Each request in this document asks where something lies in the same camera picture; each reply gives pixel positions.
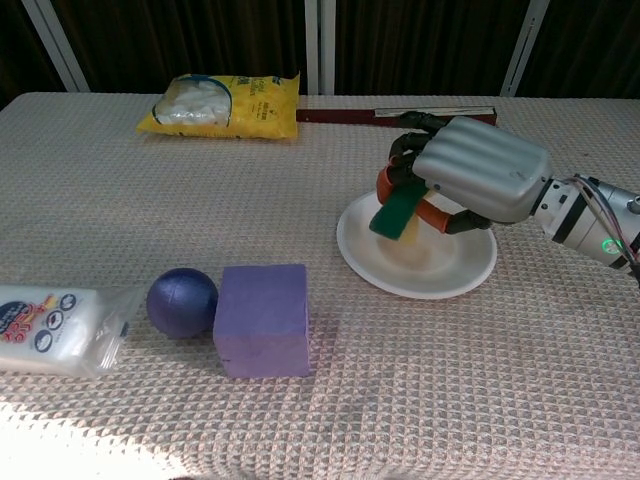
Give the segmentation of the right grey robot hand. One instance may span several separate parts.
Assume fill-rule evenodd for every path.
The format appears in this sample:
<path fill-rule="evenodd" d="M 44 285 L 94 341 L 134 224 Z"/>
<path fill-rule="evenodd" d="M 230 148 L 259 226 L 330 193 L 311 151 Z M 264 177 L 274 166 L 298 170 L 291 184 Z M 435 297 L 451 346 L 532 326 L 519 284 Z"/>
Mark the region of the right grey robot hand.
<path fill-rule="evenodd" d="M 468 116 L 408 111 L 376 179 L 372 232 L 397 240 L 418 218 L 456 235 L 526 220 L 551 180 L 543 147 Z"/>

